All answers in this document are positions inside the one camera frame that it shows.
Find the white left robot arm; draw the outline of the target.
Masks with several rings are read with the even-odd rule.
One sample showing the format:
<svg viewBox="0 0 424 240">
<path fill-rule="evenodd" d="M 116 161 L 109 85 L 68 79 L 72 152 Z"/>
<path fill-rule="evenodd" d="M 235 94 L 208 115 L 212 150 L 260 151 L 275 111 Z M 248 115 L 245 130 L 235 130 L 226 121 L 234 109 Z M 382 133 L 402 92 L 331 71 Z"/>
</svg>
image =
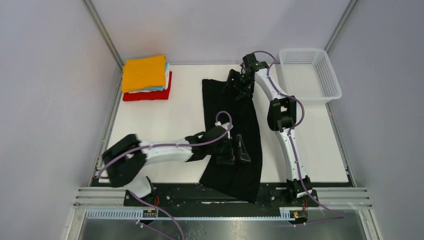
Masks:
<svg viewBox="0 0 424 240">
<path fill-rule="evenodd" d="M 151 180 L 141 173 L 144 166 L 166 162 L 195 162 L 214 157 L 219 165 L 250 163 L 240 134 L 232 136 L 232 125 L 217 125 L 208 131 L 170 142 L 151 142 L 129 134 L 107 149 L 101 156 L 113 188 L 124 188 L 144 206 L 152 204 L 155 192 Z"/>
</svg>

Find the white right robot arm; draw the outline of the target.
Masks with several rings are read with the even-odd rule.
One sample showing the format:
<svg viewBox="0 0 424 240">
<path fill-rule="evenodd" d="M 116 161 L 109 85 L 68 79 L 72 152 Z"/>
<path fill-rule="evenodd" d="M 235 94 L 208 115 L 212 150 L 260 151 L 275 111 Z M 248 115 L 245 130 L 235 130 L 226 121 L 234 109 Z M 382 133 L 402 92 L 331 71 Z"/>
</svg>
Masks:
<svg viewBox="0 0 424 240">
<path fill-rule="evenodd" d="M 303 114 L 305 108 L 295 96 L 280 87 L 271 74 L 271 66 L 257 60 L 255 52 L 245 55 L 240 66 L 240 71 L 229 71 L 222 92 L 237 101 L 252 98 L 255 86 L 259 86 L 265 93 L 269 100 L 267 124 L 279 141 L 288 171 L 286 198 L 291 205 L 299 206 L 313 193 L 295 137 L 295 127 L 304 119 L 303 116 L 297 117 L 297 110 Z"/>
</svg>

